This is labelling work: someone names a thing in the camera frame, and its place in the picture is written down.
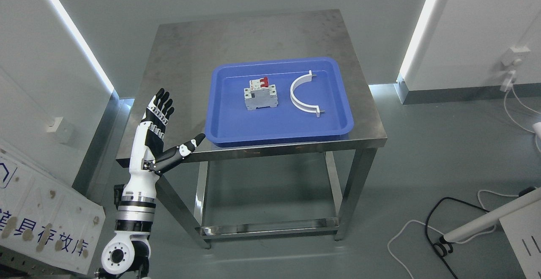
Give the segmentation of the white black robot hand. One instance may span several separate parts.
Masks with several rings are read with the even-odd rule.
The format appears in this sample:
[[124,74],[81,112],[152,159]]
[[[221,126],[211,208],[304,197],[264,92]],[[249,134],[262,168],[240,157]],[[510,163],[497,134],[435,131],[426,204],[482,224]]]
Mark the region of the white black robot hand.
[[164,173],[186,161],[200,146],[205,134],[164,150],[164,136],[170,116],[174,112],[173,100],[164,88],[151,98],[137,125],[131,149],[130,180],[123,196],[156,197],[155,184]]

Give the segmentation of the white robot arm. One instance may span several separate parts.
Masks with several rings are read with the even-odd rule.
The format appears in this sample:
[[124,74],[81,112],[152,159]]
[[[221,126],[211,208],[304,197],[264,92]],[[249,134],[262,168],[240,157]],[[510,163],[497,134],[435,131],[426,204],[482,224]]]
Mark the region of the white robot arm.
[[138,279],[149,278],[151,248],[149,237],[154,223],[156,202],[152,197],[124,194],[124,185],[114,186],[117,209],[115,236],[104,247],[101,267],[94,273],[97,279],[119,279],[135,272]]

